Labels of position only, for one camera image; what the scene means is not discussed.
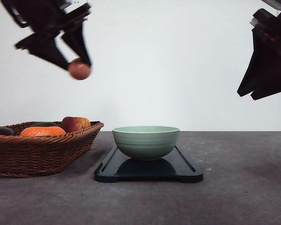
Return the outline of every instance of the bowl rim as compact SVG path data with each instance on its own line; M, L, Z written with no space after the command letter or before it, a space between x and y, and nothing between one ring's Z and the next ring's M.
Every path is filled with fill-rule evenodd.
M116 129L120 129L120 128L138 128L138 127L158 127L158 128L173 128L173 130L169 130L169 131L161 131L161 132L129 132L129 131L119 131L119 130L116 130ZM172 133L172 132L177 132L177 131L180 131L179 128L177 127L169 127L169 126L127 126L127 127L117 127L117 128L114 128L112 129L113 132L119 132L119 133L126 133L126 134L164 134L164 133Z

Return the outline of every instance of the wicker basket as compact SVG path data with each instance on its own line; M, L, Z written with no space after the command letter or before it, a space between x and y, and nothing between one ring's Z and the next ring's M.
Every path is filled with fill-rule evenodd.
M10 126L15 136L0 135L0 176L38 177L62 171L76 158L88 151L104 126L99 121L80 132L59 136L24 137L20 132L36 122Z

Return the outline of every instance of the white wall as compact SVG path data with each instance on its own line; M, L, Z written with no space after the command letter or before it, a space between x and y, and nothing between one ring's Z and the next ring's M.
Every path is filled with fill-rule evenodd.
M238 86L253 51L260 0L92 0L85 81L15 50L31 31L0 4L0 126L82 116L181 130L281 130L281 93L253 101ZM69 60L76 56L58 41Z

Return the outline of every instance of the green ceramic bowl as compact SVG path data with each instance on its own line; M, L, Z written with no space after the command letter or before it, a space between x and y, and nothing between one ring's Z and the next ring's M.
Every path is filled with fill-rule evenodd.
M118 149L137 160L155 160L169 154L175 147L179 128L139 126L112 130Z

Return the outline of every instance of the gray tabletop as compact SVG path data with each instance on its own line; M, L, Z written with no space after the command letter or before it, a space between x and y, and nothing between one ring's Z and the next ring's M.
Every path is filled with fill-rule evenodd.
M0 177L0 225L281 225L281 132L180 132L199 183L94 181L114 145L93 147L59 174Z

